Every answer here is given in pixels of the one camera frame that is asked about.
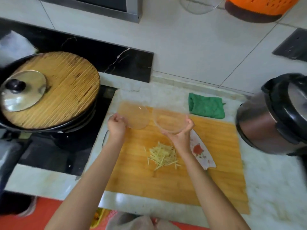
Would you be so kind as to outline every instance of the stove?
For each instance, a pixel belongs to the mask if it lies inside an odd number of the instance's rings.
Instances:
[[[33,133],[19,164],[80,176],[108,111],[116,88],[100,86],[92,120],[71,133]]]

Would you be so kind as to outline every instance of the marble countertop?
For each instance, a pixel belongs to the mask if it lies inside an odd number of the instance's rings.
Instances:
[[[226,103],[222,121],[234,123],[236,110],[245,97],[223,89],[191,81],[180,81],[153,73],[148,83],[127,80],[100,73],[101,83],[118,89],[109,106],[86,170],[101,151],[107,131],[107,119],[117,111],[121,97],[155,106],[172,105],[188,111],[188,93],[203,96],[220,96]],[[241,157],[251,214],[242,215],[251,229],[307,229],[307,191],[305,174],[296,157],[262,153],[240,139]],[[41,197],[64,200],[78,182],[78,177],[18,164],[6,190]],[[122,193],[105,191],[99,207],[116,209],[139,215],[150,215],[167,220],[208,227],[199,206],[154,200]]]

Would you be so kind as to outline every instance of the black countertop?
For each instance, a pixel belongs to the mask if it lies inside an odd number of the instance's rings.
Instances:
[[[0,38],[15,31],[38,52],[65,51],[91,62],[99,72],[149,82],[153,53],[0,18]]]

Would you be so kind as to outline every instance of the orange basket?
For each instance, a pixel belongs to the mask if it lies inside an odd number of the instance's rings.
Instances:
[[[283,15],[299,0],[229,0],[237,7],[266,15]]]

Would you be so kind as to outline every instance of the wooden cutting board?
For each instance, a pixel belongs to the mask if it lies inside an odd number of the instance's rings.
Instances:
[[[233,124],[191,115],[194,130],[211,153],[216,168],[208,172],[236,209],[249,214],[239,139]],[[171,145],[151,119],[141,130],[128,129],[126,141],[106,187],[106,190],[143,196],[158,200],[200,205],[186,167],[178,155],[179,164],[169,165],[154,171],[156,165],[150,161],[148,149],[158,141]]]
[[[4,116],[26,129],[44,129],[63,124],[85,111],[95,100],[100,87],[97,69],[86,59],[63,51],[38,54],[18,71],[39,71],[47,79],[47,91],[28,109]]]

